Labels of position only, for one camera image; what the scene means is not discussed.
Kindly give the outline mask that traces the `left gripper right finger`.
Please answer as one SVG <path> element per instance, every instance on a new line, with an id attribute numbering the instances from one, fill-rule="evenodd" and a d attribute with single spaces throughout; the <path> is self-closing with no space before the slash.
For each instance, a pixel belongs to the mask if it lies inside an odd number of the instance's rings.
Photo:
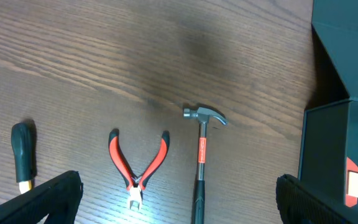
<path id="1" fill-rule="evenodd" d="M 284 224 L 358 223 L 358 211 L 326 197 L 289 174 L 277 179 L 276 202 Z"/>

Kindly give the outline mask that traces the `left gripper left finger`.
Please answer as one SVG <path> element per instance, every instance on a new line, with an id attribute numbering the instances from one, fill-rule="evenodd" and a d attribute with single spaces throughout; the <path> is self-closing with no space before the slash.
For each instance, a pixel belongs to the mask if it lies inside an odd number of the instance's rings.
<path id="1" fill-rule="evenodd" d="M 0 205 L 0 223 L 73 223 L 83 196 L 79 172 L 69 170 Z"/>

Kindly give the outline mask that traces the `orange scraper wooden handle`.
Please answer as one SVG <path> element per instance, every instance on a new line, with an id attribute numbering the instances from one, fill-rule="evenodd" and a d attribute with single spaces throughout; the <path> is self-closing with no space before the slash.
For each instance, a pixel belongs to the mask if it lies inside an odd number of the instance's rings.
<path id="1" fill-rule="evenodd" d="M 345 201 L 347 207 L 357 205 L 358 201 L 358 166 L 350 159 L 346 158 L 346 184 Z"/>

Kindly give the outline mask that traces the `red black pliers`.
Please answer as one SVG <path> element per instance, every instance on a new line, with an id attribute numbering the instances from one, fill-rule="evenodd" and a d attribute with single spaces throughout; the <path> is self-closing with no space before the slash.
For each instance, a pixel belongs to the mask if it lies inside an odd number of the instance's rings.
<path id="1" fill-rule="evenodd" d="M 136 162 L 131 165 L 130 159 L 126 158 L 126 151 L 120 145 L 120 132 L 117 128 L 109 133 L 108 153 L 117 169 L 122 176 L 125 189 L 128 192 L 127 208 L 139 212 L 143 207 L 143 194 L 146 186 L 158 168 L 163 164 L 170 148 L 170 133 L 164 131 L 160 137 L 158 149 L 155 151 L 153 158 L 148 163 L 140 164 Z"/>

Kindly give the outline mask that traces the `dark green gift box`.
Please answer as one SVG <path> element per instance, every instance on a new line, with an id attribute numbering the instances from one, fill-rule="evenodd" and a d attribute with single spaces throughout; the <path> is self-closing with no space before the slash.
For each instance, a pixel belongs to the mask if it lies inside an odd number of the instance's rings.
<path id="1" fill-rule="evenodd" d="M 316 91 L 303 118 L 298 178 L 346 202 L 347 166 L 358 167 L 358 0 L 314 0 L 311 18 Z"/>

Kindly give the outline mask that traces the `steel claw hammer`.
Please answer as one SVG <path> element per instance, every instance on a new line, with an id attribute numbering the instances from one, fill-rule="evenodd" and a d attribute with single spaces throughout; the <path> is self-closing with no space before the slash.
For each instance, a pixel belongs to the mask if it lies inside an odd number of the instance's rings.
<path id="1" fill-rule="evenodd" d="M 206 162 L 206 131 L 210 118 L 217 119 L 223 125 L 227 125 L 227 119 L 216 110 L 206 107 L 198 107 L 196 110 L 190 108 L 183 109 L 185 119 L 195 119 L 199 122 L 199 141 L 198 141 L 198 162 L 195 182 L 195 192 L 193 198 L 192 224 L 204 224 L 205 210 L 205 179 L 204 167 Z"/>

